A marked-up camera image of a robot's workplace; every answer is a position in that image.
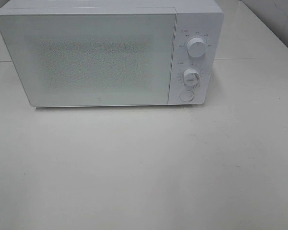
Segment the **round white door button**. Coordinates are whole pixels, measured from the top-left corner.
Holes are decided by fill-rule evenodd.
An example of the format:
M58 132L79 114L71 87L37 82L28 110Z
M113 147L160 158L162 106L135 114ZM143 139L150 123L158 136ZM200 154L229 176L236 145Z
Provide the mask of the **round white door button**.
M180 100L183 102L191 102L195 97L195 94L193 91L187 90L187 91L183 91L180 94Z

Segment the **white microwave oven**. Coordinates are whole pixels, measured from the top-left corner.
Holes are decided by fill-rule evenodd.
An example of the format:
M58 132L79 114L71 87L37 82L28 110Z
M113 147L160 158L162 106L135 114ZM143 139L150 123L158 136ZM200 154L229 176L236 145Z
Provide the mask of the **white microwave oven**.
M224 13L213 0L11 0L0 8L12 14L176 14L170 88L165 105L203 104L205 101ZM207 41L205 54L190 57L186 43L202 36ZM183 82L186 69L196 69L200 82L193 87ZM180 100L183 91L193 91L191 102Z

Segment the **white microwave door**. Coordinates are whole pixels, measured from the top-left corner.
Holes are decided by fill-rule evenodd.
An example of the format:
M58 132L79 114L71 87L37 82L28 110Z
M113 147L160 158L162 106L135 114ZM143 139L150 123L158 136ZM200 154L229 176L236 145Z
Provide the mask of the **white microwave door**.
M0 34L33 107L165 105L176 14L12 14Z

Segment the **upper white power knob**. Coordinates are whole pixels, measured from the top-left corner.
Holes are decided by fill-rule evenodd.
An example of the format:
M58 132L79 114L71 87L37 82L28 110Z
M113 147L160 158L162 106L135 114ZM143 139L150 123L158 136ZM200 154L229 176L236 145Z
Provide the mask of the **upper white power knob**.
M199 58L205 54L207 41L202 36L196 36L190 38L186 45L189 56Z

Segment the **white timer knob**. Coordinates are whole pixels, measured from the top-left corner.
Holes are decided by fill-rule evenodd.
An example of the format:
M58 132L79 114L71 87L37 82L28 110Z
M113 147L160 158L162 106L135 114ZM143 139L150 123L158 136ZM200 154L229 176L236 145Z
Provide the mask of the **white timer knob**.
M200 82L200 73L196 69L186 69L183 72L183 82L186 86L196 86Z

